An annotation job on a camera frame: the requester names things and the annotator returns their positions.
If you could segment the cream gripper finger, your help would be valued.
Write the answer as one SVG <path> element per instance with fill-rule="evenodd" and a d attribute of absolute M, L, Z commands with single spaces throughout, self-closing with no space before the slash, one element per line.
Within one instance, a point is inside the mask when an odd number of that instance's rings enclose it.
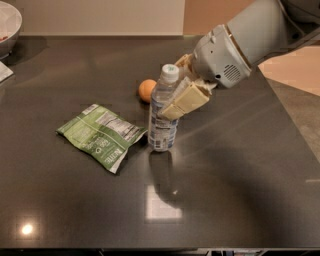
<path fill-rule="evenodd" d="M 170 121 L 179 119 L 206 104 L 210 97 L 209 84 L 181 82 L 169 102 L 160 109 L 159 115 Z"/>
<path fill-rule="evenodd" d="M 180 80 L 183 80 L 185 77 L 188 77 L 191 80 L 196 80 L 199 78 L 198 74 L 193 70 L 192 58 L 192 54 L 185 54 L 175 62 L 175 65 L 179 69 Z"/>

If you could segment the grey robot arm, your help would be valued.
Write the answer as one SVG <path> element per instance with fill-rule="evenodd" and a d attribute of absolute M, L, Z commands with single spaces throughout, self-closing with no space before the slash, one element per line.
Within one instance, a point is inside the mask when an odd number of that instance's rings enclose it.
<path fill-rule="evenodd" d="M 255 0 L 179 59 L 182 77 L 159 115 L 175 120 L 198 109 L 213 88 L 235 86 L 263 61 L 312 43 L 319 31 L 320 0 Z"/>

